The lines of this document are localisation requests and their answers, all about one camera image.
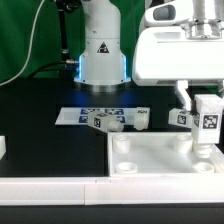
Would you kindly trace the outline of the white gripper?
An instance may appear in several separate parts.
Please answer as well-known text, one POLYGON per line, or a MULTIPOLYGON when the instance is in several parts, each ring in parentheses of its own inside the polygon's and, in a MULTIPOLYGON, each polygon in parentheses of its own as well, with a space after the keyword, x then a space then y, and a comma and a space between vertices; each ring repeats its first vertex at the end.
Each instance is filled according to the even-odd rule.
POLYGON ((172 85, 186 112, 192 84, 218 83, 224 95, 224 0, 173 0, 141 20, 132 78, 139 86, 172 85))

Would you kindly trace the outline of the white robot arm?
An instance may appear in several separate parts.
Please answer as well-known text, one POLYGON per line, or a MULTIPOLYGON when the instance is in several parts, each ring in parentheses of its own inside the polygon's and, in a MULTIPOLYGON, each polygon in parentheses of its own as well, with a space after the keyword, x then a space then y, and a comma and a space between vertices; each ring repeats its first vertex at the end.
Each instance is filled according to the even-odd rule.
POLYGON ((135 45, 132 76, 120 51, 120 15, 109 0, 81 0, 85 51, 76 80, 105 91, 127 80, 168 86, 193 109, 187 88, 215 85, 224 95, 224 0, 172 0, 145 10, 135 45))

